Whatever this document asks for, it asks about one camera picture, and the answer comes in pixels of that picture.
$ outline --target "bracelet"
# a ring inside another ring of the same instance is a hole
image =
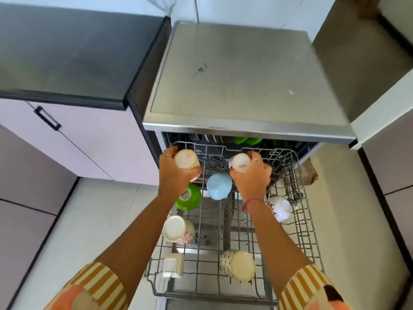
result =
[[[260,200],[260,201],[262,201],[262,202],[265,202],[265,201],[264,201],[264,198],[258,198],[258,197],[248,198],[248,199],[244,202],[244,205],[242,206],[242,211],[247,212],[247,205],[248,205],[252,200]]]

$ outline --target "blue cup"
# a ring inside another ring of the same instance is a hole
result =
[[[232,188],[232,179],[228,174],[213,174],[206,182],[206,190],[214,200],[228,196]]]

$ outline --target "label on cup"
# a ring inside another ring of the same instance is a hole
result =
[[[187,201],[191,197],[191,191],[186,188],[183,193],[179,196],[179,200]]]

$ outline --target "upper dish rack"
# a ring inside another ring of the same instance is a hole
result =
[[[294,151],[251,147],[234,150],[227,146],[183,141],[173,145],[179,149],[194,150],[198,155],[203,171],[194,183],[201,188],[203,194],[198,208],[189,212],[175,207],[171,210],[170,214],[178,214],[191,221],[196,233],[192,242],[186,245],[170,243],[163,236],[160,237],[145,272],[154,295],[173,299],[277,305],[255,236],[254,224],[250,215],[241,211],[242,200],[235,185],[228,198],[223,200],[209,198],[206,191],[209,176],[217,172],[228,173],[228,158],[240,152],[257,151],[263,161],[272,166],[267,196],[285,196],[290,201],[291,216],[282,226],[302,252],[323,269],[298,168],[298,157]],[[249,284],[229,278],[220,270],[220,254],[228,249],[245,250],[252,254],[256,274]],[[171,252],[184,253],[184,276],[181,279],[162,277],[163,258]]]

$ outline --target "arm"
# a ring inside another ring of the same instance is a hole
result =
[[[271,167],[263,163],[259,153],[248,154],[252,159],[248,171],[240,174],[231,169],[230,172],[244,201],[249,198],[262,199],[271,175]],[[312,262],[284,231],[264,201],[252,200],[248,203],[247,211],[254,222],[258,245],[274,292],[276,296],[281,296],[290,278]]]
[[[128,304],[155,249],[169,211],[189,181],[199,176],[202,170],[201,167],[179,169],[172,158],[177,150],[178,147],[172,147],[159,158],[158,196],[95,260],[108,266],[118,276],[125,289]]]

